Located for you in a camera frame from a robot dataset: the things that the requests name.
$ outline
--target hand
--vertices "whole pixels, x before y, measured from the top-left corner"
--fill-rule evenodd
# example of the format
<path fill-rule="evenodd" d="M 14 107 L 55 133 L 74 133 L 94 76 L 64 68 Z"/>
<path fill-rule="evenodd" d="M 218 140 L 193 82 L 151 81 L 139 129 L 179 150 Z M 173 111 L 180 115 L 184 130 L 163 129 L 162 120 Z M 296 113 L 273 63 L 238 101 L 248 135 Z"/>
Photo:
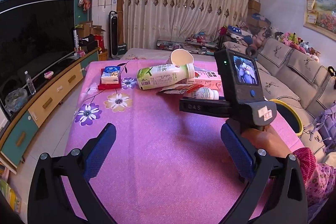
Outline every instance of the hand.
<path fill-rule="evenodd" d="M 264 131 L 249 128 L 241 136 L 248 139 L 255 148 L 265 149 L 271 156 L 286 158 L 292 153 L 270 124 L 264 127 Z"/>

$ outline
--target drawer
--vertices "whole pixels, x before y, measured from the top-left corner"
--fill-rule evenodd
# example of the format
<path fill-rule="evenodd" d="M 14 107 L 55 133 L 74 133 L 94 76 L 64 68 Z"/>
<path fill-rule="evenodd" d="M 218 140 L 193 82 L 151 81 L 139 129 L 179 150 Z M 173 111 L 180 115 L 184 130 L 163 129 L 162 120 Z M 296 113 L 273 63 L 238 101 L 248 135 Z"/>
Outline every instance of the drawer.
<path fill-rule="evenodd" d="M 80 64 L 77 64 L 52 84 L 28 109 L 38 127 L 68 92 L 83 79 Z"/>
<path fill-rule="evenodd" d="M 85 58 L 81 62 L 81 67 L 85 69 L 92 61 L 98 61 L 98 52 L 95 52 L 91 54 L 90 56 L 88 56 L 87 58 Z"/>
<path fill-rule="evenodd" d="M 38 126 L 27 111 L 14 126 L 2 146 L 1 153 L 15 166 L 18 166 L 23 153 L 38 129 Z"/>

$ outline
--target picture frame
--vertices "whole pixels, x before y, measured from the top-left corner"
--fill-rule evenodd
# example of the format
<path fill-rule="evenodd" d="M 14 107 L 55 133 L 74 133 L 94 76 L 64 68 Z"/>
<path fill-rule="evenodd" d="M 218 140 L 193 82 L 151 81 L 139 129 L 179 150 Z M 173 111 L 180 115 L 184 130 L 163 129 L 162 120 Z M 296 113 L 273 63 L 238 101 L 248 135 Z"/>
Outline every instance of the picture frame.
<path fill-rule="evenodd" d="M 307 10 L 307 0 L 304 6 L 303 25 L 336 41 L 336 0 L 316 0 L 312 11 Z M 312 15 L 316 16 L 315 24 L 307 22 Z"/>

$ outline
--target plastic bottle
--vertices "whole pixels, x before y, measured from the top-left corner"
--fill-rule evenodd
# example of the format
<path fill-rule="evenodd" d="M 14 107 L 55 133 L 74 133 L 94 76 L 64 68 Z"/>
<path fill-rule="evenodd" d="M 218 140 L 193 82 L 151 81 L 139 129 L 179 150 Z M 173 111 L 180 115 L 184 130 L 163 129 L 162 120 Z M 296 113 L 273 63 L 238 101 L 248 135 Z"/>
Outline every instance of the plastic bottle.
<path fill-rule="evenodd" d="M 193 99 L 219 100 L 218 91 L 210 88 L 199 88 L 192 92 L 184 93 L 183 96 Z"/>
<path fill-rule="evenodd" d="M 149 90 L 176 84 L 177 82 L 195 77 L 193 64 L 183 66 L 163 64 L 138 71 L 137 80 L 142 90 Z"/>
<path fill-rule="evenodd" d="M 26 83 L 27 83 L 28 89 L 30 93 L 34 95 L 36 93 L 36 90 L 35 90 L 32 78 L 30 77 L 27 71 L 25 71 L 25 75 L 26 75 Z"/>

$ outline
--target tv screen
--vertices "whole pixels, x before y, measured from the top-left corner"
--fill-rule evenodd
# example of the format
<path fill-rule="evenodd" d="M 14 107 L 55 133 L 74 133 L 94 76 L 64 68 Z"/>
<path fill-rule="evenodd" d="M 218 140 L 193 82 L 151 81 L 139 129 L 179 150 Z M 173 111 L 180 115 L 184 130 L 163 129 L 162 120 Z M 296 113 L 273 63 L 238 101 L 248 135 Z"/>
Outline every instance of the tv screen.
<path fill-rule="evenodd" d="M 74 50 L 74 0 L 47 0 L 0 13 L 0 99 Z"/>

